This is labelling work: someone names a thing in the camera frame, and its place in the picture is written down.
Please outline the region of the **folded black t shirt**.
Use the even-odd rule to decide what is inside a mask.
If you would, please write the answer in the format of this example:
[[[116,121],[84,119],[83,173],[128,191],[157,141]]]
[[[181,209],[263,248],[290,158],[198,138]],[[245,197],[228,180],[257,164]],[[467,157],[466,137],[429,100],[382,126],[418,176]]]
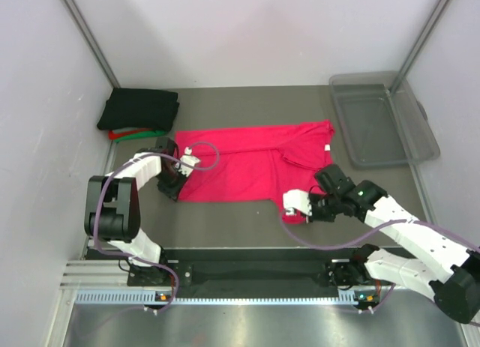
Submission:
[[[127,127],[170,132],[179,110],[179,94],[145,88],[114,88],[97,123],[99,130]]]

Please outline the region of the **left corner frame post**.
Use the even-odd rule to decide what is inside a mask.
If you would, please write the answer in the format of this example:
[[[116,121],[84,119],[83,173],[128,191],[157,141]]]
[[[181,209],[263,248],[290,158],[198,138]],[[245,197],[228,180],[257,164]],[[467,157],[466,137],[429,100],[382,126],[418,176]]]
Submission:
[[[74,21],[74,24],[78,28],[80,34],[82,35],[87,46],[91,50],[94,59],[100,66],[103,74],[109,81],[110,85],[113,88],[119,88],[121,85],[110,66],[110,63],[107,61],[107,57],[104,54],[104,51],[101,49],[100,44],[98,43],[97,38],[94,36],[89,24],[86,21],[82,11],[80,10],[78,4],[75,0],[61,0],[62,4],[65,6],[70,17]]]

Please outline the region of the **folded green t shirt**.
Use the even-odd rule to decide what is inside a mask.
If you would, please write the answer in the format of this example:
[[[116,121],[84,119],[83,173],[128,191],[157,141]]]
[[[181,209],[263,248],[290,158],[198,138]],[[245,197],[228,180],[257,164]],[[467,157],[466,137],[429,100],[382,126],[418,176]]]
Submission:
[[[123,137],[120,140],[116,140],[114,142],[123,142],[123,141],[134,140],[134,139],[146,139],[146,138],[160,137],[165,135],[167,135],[167,132],[165,131],[151,130],[150,132],[138,133],[135,136]]]

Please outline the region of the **pink t shirt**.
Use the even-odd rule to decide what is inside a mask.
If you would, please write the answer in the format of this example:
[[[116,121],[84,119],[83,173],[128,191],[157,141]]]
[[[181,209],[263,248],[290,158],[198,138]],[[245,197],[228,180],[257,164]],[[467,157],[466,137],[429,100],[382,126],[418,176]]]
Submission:
[[[186,130],[175,134],[181,150],[200,159],[182,188],[183,202],[270,200],[283,210],[289,190],[308,191],[314,175],[332,163],[330,121],[265,127]]]

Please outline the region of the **corner frame post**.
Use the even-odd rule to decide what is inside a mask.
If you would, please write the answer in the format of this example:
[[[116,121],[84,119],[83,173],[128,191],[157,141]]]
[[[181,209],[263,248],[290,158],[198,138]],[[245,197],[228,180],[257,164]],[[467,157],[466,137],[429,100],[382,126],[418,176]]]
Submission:
[[[440,23],[440,20],[442,19],[444,13],[447,11],[451,2],[452,0],[436,0],[436,3],[428,14],[427,19],[423,23],[414,44],[409,49],[406,58],[400,66],[400,70],[397,72],[397,76],[389,87],[389,92],[391,96],[393,96],[397,92],[401,84],[407,78],[410,70],[412,69],[417,58],[420,56],[422,50],[429,41],[435,28]]]
[[[75,0],[61,0],[62,4],[65,6],[70,17],[74,21],[74,24],[78,28],[80,34],[82,35],[87,46],[91,50],[94,59],[100,66],[103,74],[109,81],[110,85],[113,88],[119,88],[121,85],[110,66],[110,63],[107,61],[107,57],[104,54],[104,51],[101,49],[100,44],[98,43],[97,38],[94,36],[89,24],[86,21],[82,11],[80,10],[78,4]]]

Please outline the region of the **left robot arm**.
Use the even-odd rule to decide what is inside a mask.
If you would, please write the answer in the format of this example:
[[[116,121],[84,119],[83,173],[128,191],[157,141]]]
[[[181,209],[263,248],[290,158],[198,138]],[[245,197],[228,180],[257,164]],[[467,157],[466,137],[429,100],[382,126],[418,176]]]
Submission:
[[[163,247],[141,228],[139,191],[155,179],[159,191],[176,201],[188,179],[187,169],[178,160],[188,158],[179,154],[171,138],[160,137],[155,147],[140,149],[117,171],[88,180],[85,233],[119,250],[129,266],[131,286],[176,284]]]

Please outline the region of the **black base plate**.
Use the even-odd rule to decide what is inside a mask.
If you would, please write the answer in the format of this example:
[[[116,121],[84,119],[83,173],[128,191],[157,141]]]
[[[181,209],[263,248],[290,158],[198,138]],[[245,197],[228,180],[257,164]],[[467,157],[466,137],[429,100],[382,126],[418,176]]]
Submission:
[[[306,248],[168,249],[162,261],[169,271],[129,264],[127,284],[170,288],[178,298],[317,298],[335,297],[339,288],[384,282],[359,277],[347,263],[353,250]]]

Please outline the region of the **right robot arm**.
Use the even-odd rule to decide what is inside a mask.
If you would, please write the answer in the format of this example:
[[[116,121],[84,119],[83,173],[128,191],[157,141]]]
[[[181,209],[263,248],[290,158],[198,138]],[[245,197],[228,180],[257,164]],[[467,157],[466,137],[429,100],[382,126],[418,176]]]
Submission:
[[[403,286],[433,301],[450,319],[473,321],[479,313],[479,247],[420,221],[375,183],[355,184],[335,164],[314,177],[324,192],[308,196],[314,220],[332,222],[339,214],[354,217],[411,254],[408,259],[365,244],[346,266],[333,269],[335,279]]]

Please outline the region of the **folded red t shirt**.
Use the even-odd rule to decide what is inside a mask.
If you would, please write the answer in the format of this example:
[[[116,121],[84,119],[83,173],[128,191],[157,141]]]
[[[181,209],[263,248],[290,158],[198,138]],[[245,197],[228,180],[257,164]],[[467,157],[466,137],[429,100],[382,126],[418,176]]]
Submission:
[[[108,137],[112,141],[120,140],[123,137],[135,136],[138,133],[150,132],[148,128],[127,127],[116,130],[109,130]]]

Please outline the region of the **clear plastic bin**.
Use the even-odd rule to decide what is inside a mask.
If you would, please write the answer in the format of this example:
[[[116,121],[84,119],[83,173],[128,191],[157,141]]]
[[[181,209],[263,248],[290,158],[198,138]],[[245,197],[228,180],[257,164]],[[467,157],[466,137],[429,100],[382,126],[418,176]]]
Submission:
[[[440,156],[425,109],[397,72],[338,74],[328,86],[355,167],[420,164]]]

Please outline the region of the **aluminium frame rail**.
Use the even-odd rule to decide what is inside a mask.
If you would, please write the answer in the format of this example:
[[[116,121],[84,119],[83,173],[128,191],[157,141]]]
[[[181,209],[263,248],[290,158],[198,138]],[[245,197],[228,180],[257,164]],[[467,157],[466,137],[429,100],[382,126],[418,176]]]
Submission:
[[[167,264],[168,270],[137,266],[125,260],[80,260],[68,262],[61,278],[63,288],[108,287],[182,288],[205,283],[307,283],[315,287],[370,285],[366,273],[348,260],[181,260]]]

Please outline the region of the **right corner frame post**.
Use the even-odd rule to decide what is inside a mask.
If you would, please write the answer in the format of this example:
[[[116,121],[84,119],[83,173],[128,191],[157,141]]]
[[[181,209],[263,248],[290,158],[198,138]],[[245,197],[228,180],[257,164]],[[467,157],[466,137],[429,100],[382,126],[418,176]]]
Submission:
[[[422,50],[429,41],[435,28],[440,23],[440,20],[442,19],[444,13],[447,11],[451,2],[452,0],[436,0],[436,3],[428,14],[427,19],[423,23],[414,44],[409,49],[406,58],[400,66],[400,70],[397,72],[397,76],[389,87],[389,92],[391,96],[393,96],[397,92],[401,84],[407,78],[410,70],[412,69],[417,58],[420,56]]]

